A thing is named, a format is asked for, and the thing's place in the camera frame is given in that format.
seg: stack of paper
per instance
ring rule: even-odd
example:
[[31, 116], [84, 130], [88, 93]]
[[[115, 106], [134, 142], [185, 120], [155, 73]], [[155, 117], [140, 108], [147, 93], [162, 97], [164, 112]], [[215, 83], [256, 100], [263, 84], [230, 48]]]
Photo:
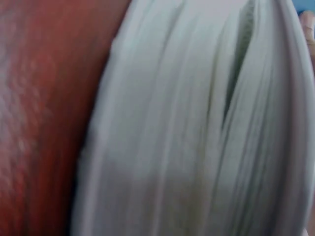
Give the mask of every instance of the stack of paper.
[[134, 0], [78, 172], [73, 236], [298, 236], [315, 92], [286, 0]]

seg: red cover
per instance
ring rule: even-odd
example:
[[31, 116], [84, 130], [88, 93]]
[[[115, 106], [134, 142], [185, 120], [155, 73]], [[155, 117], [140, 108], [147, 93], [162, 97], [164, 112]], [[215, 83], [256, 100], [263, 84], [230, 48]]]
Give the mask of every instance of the red cover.
[[0, 236], [62, 236], [75, 161], [129, 0], [0, 2]]

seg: finger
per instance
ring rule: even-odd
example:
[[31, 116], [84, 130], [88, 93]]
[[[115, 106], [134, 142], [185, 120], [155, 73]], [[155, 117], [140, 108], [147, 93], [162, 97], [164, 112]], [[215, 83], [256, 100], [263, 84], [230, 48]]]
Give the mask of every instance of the finger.
[[300, 15], [300, 23], [303, 28], [305, 39], [310, 50], [310, 55], [315, 58], [315, 40], [314, 40], [314, 27], [315, 15], [311, 11], [304, 11]]

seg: skin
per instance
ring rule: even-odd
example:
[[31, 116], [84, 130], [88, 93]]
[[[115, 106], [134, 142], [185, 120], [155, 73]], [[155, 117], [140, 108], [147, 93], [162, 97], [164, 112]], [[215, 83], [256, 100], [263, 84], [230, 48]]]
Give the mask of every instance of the skin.
[[[314, 28], [315, 28], [315, 15], [311, 11], [304, 11], [300, 15], [300, 22], [304, 32], [304, 36], [309, 48], [313, 69], [315, 72], [315, 40], [314, 40]], [[315, 206], [313, 206], [310, 220], [307, 226], [309, 236], [315, 236]], [[306, 230], [303, 232], [303, 236], [308, 236]]]

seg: blue background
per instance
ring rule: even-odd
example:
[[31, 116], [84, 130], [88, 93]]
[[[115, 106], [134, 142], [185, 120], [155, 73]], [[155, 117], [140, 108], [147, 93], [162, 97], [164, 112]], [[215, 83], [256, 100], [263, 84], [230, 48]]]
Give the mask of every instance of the blue background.
[[311, 10], [315, 12], [315, 0], [292, 0], [296, 11], [300, 14], [302, 11]]

